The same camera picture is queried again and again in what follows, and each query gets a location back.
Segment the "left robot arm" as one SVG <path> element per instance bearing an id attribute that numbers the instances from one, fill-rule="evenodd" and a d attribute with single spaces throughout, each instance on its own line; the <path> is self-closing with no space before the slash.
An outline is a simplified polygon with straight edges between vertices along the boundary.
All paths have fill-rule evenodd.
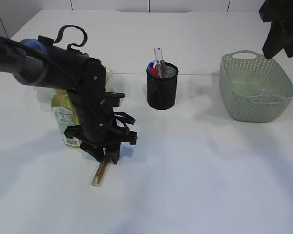
<path id="1" fill-rule="evenodd" d="M 0 36 L 0 72 L 11 73 L 26 86 L 66 90 L 77 113 L 79 124 L 65 129 L 67 138 L 76 138 L 81 149 L 97 161 L 120 157 L 123 142 L 135 145 L 137 133 L 129 129 L 135 119 L 125 112 L 115 112 L 123 93 L 106 91 L 106 67 L 100 60 L 82 54 L 77 44 L 66 49 L 56 46 L 56 39 L 39 36 L 16 42 Z"/>

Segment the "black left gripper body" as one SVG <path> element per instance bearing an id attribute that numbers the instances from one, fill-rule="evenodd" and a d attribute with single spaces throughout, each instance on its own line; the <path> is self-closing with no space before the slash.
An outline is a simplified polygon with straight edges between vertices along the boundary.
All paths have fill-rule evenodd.
<path id="1" fill-rule="evenodd" d="M 97 59 L 89 58 L 72 81 L 74 88 L 67 93 L 77 112 L 80 127 L 69 130 L 67 134 L 95 148 L 122 142 L 135 145 L 137 133 L 128 127 L 135 124 L 135 119 L 125 112 L 114 112 L 113 104 L 106 100 L 106 68 Z"/>

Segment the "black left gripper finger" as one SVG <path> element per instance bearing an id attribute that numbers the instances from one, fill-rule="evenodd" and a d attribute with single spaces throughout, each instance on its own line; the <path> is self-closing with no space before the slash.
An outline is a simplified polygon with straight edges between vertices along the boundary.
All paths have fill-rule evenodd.
<path id="1" fill-rule="evenodd" d="M 120 144 L 108 146 L 106 148 L 106 157 L 113 163 L 117 164 L 120 158 Z"/>
<path id="2" fill-rule="evenodd" d="M 80 148 L 90 154 L 97 162 L 101 162 L 105 154 L 103 148 L 95 148 L 85 142 L 81 143 Z"/>

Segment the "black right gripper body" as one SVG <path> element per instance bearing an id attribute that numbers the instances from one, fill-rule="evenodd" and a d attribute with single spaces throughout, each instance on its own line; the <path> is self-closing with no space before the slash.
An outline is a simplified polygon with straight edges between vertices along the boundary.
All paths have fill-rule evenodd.
<path id="1" fill-rule="evenodd" d="M 266 0 L 258 11 L 263 22 L 285 22 L 293 25 L 293 0 Z"/>

